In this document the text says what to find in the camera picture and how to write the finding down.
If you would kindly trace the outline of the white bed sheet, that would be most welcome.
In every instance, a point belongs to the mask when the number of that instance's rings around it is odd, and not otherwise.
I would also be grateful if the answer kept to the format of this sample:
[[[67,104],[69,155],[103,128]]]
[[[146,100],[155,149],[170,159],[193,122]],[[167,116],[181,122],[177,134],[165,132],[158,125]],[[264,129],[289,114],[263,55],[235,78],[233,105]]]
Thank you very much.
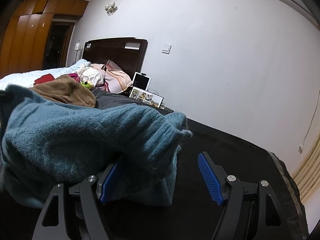
[[[35,80],[40,77],[52,74],[54,78],[65,74],[76,73],[82,67],[89,67],[91,63],[84,59],[80,59],[77,63],[70,67],[53,68],[47,70],[33,70],[25,73],[9,74],[0,80],[1,90],[5,90],[8,85],[18,85],[26,88],[33,87]]]

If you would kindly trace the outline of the wall lamp fixture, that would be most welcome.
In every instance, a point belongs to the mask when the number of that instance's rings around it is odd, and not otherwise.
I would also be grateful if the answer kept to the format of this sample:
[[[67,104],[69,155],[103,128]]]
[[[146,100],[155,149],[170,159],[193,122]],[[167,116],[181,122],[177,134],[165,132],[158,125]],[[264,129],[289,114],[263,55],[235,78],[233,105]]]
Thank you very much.
[[[105,12],[108,16],[113,15],[118,10],[115,2],[105,5]]]

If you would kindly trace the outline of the magenta garment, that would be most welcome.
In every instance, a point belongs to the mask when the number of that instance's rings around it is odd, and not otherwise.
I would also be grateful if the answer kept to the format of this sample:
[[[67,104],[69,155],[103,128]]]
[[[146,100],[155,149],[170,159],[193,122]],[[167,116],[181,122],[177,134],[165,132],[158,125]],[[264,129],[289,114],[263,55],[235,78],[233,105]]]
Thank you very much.
[[[81,82],[81,77],[77,73],[69,73],[68,74],[72,79],[74,79],[77,83]]]

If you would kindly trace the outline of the white framed tablet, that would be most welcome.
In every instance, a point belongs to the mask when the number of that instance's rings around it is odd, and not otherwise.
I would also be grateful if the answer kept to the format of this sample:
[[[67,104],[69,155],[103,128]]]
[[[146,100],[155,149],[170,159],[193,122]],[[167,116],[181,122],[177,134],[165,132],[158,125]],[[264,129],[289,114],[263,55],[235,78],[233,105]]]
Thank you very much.
[[[132,86],[142,90],[148,90],[150,82],[151,78],[146,74],[135,72],[132,80]]]

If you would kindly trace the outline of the teal knit sweater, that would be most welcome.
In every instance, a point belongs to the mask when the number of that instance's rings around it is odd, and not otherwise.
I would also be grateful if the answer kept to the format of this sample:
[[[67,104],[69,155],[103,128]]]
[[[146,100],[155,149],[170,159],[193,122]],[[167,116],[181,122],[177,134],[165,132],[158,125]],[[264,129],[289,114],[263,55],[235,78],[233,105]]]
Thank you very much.
[[[42,208],[57,183],[77,184],[111,163],[123,169],[114,199],[172,203],[187,118],[135,103],[96,109],[53,102],[9,85],[1,104],[1,185],[18,203]]]

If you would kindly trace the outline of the dark wooden headboard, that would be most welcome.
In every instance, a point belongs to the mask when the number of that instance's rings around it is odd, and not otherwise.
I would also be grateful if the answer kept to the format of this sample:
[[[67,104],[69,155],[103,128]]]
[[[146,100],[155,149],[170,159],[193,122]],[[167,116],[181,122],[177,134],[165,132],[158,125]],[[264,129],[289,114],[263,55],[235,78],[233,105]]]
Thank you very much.
[[[87,41],[82,58],[91,63],[116,63],[127,75],[133,78],[141,72],[148,41],[135,37],[105,38]]]

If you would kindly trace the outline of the white wall switch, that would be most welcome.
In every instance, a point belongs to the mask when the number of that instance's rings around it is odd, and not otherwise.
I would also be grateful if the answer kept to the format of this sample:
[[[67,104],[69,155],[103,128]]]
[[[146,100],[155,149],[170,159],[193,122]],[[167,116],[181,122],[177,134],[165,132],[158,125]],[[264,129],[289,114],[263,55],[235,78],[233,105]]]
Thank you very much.
[[[162,53],[163,54],[170,54],[171,48],[172,48],[172,45],[164,44],[163,48],[162,48]]]

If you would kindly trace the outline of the wooden wardrobe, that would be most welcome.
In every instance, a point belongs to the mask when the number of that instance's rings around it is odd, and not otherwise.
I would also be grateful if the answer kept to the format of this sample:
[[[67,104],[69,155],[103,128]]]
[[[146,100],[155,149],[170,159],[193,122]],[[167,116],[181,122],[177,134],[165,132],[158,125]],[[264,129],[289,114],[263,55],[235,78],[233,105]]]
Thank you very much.
[[[1,77],[41,70],[54,16],[79,19],[86,0],[25,0],[15,10],[1,42]]]

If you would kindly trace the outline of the white crumpled garment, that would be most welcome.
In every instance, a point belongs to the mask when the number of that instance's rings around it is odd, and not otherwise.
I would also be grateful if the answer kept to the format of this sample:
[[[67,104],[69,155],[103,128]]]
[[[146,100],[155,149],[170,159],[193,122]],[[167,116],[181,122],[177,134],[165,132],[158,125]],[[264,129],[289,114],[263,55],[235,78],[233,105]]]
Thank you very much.
[[[81,82],[90,83],[93,87],[99,87],[104,84],[104,77],[99,70],[92,67],[84,67],[78,70]]]

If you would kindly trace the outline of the cream curtain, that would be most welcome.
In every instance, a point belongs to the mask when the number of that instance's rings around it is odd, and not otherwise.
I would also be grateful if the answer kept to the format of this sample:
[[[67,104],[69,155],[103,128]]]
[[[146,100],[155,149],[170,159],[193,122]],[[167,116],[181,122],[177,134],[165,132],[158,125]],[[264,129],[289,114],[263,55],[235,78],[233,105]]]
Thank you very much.
[[[319,189],[319,134],[293,172],[292,178],[299,189],[300,200],[305,204]]]

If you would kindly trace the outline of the bedside wall lamp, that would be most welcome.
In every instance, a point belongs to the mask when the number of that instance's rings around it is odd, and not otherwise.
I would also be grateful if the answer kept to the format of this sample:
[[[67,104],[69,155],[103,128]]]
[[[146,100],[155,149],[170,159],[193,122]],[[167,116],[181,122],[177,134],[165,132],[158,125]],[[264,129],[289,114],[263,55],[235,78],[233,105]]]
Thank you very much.
[[[77,43],[75,44],[74,50],[76,51],[76,55],[75,55],[75,62],[76,62],[76,61],[77,61],[78,52],[81,50],[81,44],[80,44],[80,42],[77,42]]]

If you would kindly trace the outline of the red folded garment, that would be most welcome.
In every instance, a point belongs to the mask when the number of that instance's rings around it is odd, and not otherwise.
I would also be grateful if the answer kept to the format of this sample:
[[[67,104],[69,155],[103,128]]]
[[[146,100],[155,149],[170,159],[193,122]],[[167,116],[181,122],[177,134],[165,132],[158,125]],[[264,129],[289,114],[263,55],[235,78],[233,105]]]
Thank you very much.
[[[34,85],[42,84],[45,82],[50,82],[53,80],[55,80],[55,77],[53,77],[52,74],[46,74],[46,75],[43,75],[43,76],[39,77],[38,79],[36,79],[34,81]]]

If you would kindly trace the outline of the black cloth work mat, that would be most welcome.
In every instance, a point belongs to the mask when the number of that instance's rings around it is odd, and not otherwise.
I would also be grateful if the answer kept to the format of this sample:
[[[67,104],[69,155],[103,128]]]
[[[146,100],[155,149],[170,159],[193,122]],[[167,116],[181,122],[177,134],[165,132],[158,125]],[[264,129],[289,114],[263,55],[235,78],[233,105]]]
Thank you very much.
[[[10,101],[9,93],[2,91],[1,104]],[[102,93],[95,108],[104,110],[131,103],[147,106],[124,96]],[[173,113],[155,110],[163,115]],[[222,208],[212,201],[199,170],[197,159],[202,152],[242,181],[268,181],[284,211],[291,239],[309,238],[298,187],[274,153],[188,118],[187,126],[192,135],[180,144],[172,203],[112,198],[101,212],[111,239],[212,239]],[[18,203],[1,185],[1,239],[33,239],[42,208]]]

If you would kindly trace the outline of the photo collage frame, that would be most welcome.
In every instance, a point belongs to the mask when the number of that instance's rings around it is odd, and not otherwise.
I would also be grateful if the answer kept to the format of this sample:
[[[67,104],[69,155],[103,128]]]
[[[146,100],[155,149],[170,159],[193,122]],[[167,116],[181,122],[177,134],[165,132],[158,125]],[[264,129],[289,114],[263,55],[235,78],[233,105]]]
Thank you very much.
[[[132,88],[130,98],[157,108],[159,108],[163,102],[163,97],[137,87]]]

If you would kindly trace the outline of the brown fleece garment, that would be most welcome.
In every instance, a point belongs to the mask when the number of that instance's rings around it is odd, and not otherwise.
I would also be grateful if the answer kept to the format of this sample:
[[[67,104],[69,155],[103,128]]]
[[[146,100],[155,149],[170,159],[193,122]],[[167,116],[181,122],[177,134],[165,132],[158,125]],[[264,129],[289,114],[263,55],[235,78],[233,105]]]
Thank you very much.
[[[62,75],[53,81],[36,84],[30,88],[45,99],[82,107],[96,106],[94,94],[69,75]]]

